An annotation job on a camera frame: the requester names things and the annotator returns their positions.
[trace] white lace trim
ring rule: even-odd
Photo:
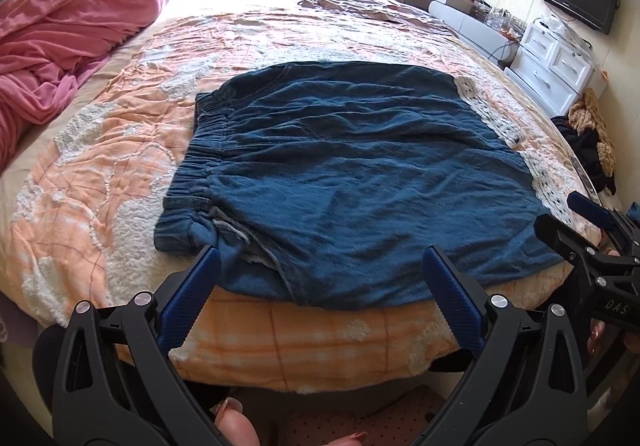
[[[458,94],[471,109],[480,116],[482,122],[487,125],[497,136],[511,149],[519,153],[531,172],[531,186],[536,192],[536,197],[551,211],[551,214],[565,224],[572,226],[572,217],[562,194],[556,191],[554,182],[549,178],[546,167],[542,164],[544,159],[533,148],[516,148],[521,142],[518,128],[500,113],[492,110],[486,102],[478,96],[474,81],[470,78],[454,78]]]

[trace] orange quilt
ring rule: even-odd
[[[174,20],[54,138],[18,195],[7,242],[8,295],[40,322],[66,324],[81,299],[123,304],[190,258],[156,251],[162,198],[192,135],[194,96],[232,76],[291,60],[417,64],[464,79],[472,107],[532,169],[554,214],[599,233],[564,199],[583,191],[567,145],[500,71],[435,23],[383,22],[299,7]],[[568,274],[561,264],[495,287],[532,308]],[[334,312],[216,288],[170,357],[187,379],[312,393],[424,372],[456,349],[433,301]]]

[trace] bed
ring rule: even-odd
[[[197,91],[289,61],[417,64],[469,80],[474,110],[514,146],[551,213],[593,243],[566,207],[584,193],[572,151],[494,65],[427,14],[387,0],[170,0],[156,22],[44,129],[23,138],[0,177],[0,290],[43,325],[154,290],[191,257],[154,248],[162,199],[193,131]],[[532,309],[569,273],[559,264],[490,288]],[[457,349],[433,301],[325,311],[216,288],[170,357],[193,381],[309,394],[424,372]]]

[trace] blue gripper pad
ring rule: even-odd
[[[458,345],[477,358],[485,343],[482,315],[452,270],[433,248],[425,249],[422,255],[422,277]]]
[[[572,191],[566,198],[566,204],[572,211],[575,211],[578,215],[583,216],[589,222],[595,224],[597,227],[603,230],[611,229],[615,220],[611,216],[608,210],[601,206],[598,206],[591,199],[584,195]]]
[[[209,248],[209,251],[191,266],[189,274],[166,304],[159,318],[158,346],[164,354],[182,346],[207,298],[218,283],[221,270],[220,253],[216,248]]]

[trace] fingernail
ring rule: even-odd
[[[244,412],[242,403],[238,401],[235,397],[227,397],[226,404],[231,410],[236,410],[236,412],[239,412],[239,413]]]
[[[361,431],[361,432],[349,435],[349,439],[357,439],[360,442],[362,442],[362,441],[366,440],[368,436],[369,436],[369,434],[367,432]]]

